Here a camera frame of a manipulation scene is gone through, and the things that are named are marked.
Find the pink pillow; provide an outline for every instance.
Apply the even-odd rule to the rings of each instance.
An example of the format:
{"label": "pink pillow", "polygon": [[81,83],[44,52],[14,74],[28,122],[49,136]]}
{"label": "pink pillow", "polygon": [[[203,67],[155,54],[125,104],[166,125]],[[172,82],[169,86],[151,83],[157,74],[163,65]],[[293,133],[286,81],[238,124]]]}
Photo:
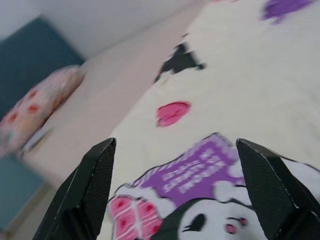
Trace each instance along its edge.
{"label": "pink pillow", "polygon": [[34,86],[0,122],[0,156],[20,150],[83,79],[78,66],[68,66]]}

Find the wall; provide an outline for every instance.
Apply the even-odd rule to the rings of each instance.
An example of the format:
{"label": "wall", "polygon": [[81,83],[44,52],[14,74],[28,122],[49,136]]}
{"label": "wall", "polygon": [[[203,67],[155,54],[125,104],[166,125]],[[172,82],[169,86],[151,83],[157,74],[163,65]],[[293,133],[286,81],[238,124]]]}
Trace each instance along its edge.
{"label": "wall", "polygon": [[85,57],[195,0],[30,0]]}
{"label": "wall", "polygon": [[39,15],[28,0],[0,0],[0,39],[4,39]]}

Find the teal wall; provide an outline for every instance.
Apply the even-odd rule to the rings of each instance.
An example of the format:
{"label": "teal wall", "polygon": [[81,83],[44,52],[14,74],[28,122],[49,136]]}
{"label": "teal wall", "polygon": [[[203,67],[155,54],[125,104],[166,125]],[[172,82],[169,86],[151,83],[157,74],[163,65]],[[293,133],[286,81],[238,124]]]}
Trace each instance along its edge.
{"label": "teal wall", "polygon": [[7,229],[42,183],[39,176],[14,157],[0,158],[0,230]]}

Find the bedsheet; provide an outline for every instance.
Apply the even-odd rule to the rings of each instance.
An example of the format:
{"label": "bedsheet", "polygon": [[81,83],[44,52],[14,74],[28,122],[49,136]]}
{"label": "bedsheet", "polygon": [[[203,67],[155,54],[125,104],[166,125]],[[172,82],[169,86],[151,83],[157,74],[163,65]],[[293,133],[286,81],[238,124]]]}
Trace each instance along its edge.
{"label": "bedsheet", "polygon": [[[215,132],[320,167],[320,2],[285,2],[208,3],[111,134],[118,142],[111,197]],[[159,113],[163,106],[170,108]],[[113,230],[109,212],[99,239],[117,239]]]}

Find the mattress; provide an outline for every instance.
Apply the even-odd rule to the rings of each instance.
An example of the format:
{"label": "mattress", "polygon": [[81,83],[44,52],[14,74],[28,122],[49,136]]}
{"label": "mattress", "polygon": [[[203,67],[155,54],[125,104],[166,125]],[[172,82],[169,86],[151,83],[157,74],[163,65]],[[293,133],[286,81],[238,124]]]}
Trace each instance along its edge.
{"label": "mattress", "polygon": [[149,89],[164,59],[204,6],[201,0],[89,59],[83,83],[43,126],[24,161],[55,188],[96,143],[108,138]]}
{"label": "mattress", "polygon": [[[286,1],[272,3],[278,7],[281,2]],[[111,133],[117,139],[111,199],[98,239],[161,239],[152,238],[152,231],[161,230],[162,221],[181,204],[160,194],[155,185],[144,186],[143,191],[140,188],[158,171],[173,168],[184,156],[190,159],[208,141],[226,146],[228,153],[236,139],[245,138],[320,168],[320,2],[300,3],[289,9],[288,5],[275,7],[281,12],[272,12],[269,5],[254,0],[208,3],[168,56],[155,84]],[[172,63],[177,58],[186,65]],[[183,114],[179,107],[163,119],[161,107],[172,103],[184,106]],[[241,172],[239,161],[233,163]],[[317,189],[317,170],[302,163],[297,163],[300,167],[286,164],[296,176],[312,175],[308,187]],[[112,202],[117,197],[123,201]],[[163,199],[167,199],[167,213],[157,208]],[[128,215],[114,210],[114,203],[126,206],[123,213]],[[144,220],[130,226],[121,221],[122,217],[137,219],[127,209],[140,213],[140,206],[148,203],[152,213],[146,219],[151,230],[144,229],[149,224],[144,225]],[[227,227],[232,234],[235,228]],[[230,239],[224,234],[216,236]],[[184,239],[177,236],[166,239]],[[252,239],[266,239],[263,234],[256,237]]]}

